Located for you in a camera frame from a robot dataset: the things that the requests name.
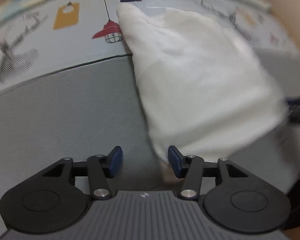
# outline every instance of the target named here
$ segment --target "ridged gray panel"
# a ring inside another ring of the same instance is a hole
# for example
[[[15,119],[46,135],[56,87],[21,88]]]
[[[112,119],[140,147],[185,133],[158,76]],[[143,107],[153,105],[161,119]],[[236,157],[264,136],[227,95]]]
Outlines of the ridged gray panel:
[[[242,235],[211,222],[194,201],[178,199],[171,191],[119,191],[116,197],[95,201],[75,225],[48,235],[8,231],[0,240],[287,240],[279,231]]]

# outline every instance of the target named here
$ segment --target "white cloth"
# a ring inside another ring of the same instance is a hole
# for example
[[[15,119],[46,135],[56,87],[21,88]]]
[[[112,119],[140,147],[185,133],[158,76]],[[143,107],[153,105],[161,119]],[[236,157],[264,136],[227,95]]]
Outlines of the white cloth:
[[[284,119],[281,90],[235,30],[173,8],[148,17],[124,3],[117,15],[149,136],[164,161],[170,145],[216,161]]]

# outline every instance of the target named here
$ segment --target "silver screw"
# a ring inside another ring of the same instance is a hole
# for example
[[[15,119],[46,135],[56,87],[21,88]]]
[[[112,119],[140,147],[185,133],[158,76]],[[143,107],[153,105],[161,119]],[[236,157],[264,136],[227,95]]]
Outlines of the silver screw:
[[[98,188],[93,193],[97,197],[106,197],[109,195],[109,190],[104,188]]]
[[[185,189],[185,190],[181,191],[181,195],[183,197],[190,198],[190,197],[196,196],[197,193],[192,189]]]

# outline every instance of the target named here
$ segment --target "red object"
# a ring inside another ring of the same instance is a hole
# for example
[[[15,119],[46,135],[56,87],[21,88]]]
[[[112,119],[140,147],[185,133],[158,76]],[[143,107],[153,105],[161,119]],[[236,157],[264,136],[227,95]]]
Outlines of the red object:
[[[108,20],[108,22],[103,25],[103,29],[92,36],[92,39],[105,36],[110,33],[121,33],[119,24],[114,21]]]

